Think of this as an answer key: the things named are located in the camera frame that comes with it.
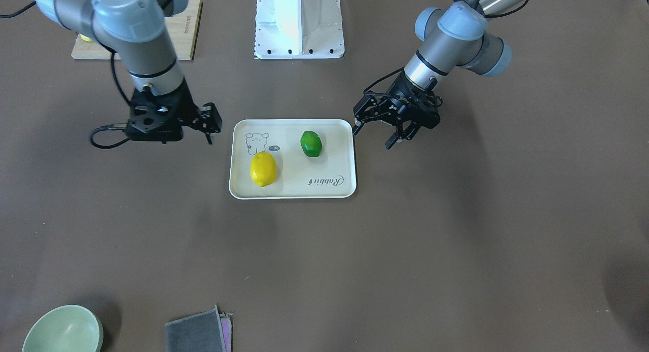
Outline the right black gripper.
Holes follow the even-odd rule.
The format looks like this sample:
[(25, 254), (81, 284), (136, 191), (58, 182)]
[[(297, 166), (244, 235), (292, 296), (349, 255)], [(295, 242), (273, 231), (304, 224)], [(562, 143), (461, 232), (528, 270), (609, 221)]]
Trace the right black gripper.
[(135, 89), (124, 132), (132, 141), (177, 142), (183, 139), (183, 126), (188, 126), (204, 133), (211, 146), (221, 125), (215, 104), (208, 102), (198, 107), (183, 80), (178, 88), (164, 95), (153, 95), (151, 88)]

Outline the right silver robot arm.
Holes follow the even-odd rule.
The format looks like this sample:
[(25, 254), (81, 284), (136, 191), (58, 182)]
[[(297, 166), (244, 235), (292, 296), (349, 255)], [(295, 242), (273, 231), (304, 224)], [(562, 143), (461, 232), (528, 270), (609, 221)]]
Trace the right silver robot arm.
[(211, 102), (193, 102), (185, 75), (165, 26), (189, 0), (33, 0), (51, 21), (90, 38), (111, 56), (119, 55), (134, 84), (124, 101), (126, 123), (94, 130), (121, 131), (124, 142), (177, 142), (187, 126), (208, 143), (221, 131), (222, 119)]

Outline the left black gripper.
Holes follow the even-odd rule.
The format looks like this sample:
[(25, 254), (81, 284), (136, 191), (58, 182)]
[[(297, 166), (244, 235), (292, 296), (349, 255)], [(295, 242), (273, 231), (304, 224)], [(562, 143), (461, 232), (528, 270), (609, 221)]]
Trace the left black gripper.
[[(396, 75), (386, 93), (372, 88), (385, 79)], [(414, 137), (420, 128), (435, 128), (441, 121), (439, 107), (441, 97), (431, 89), (419, 89), (407, 79), (404, 72), (391, 72), (376, 80), (363, 91), (362, 99), (354, 106), (352, 135), (358, 135), (365, 124), (382, 121), (394, 126), (396, 132), (385, 142), (385, 148)]]

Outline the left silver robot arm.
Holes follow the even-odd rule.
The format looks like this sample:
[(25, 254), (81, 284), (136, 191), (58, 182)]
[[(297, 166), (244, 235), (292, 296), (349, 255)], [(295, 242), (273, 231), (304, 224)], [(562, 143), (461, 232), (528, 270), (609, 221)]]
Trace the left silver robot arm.
[(441, 120), (443, 104), (435, 89), (452, 72), (464, 68), (484, 77), (503, 73), (512, 61), (512, 49), (488, 29), (490, 19), (521, 10), (529, 0), (453, 0), (447, 9), (423, 10), (415, 23), (422, 44), (404, 67), (391, 73), (395, 78), (387, 92), (368, 87), (354, 107), (357, 134), (369, 122), (394, 126), (385, 143), (387, 149), (410, 141), (421, 128), (433, 129)]

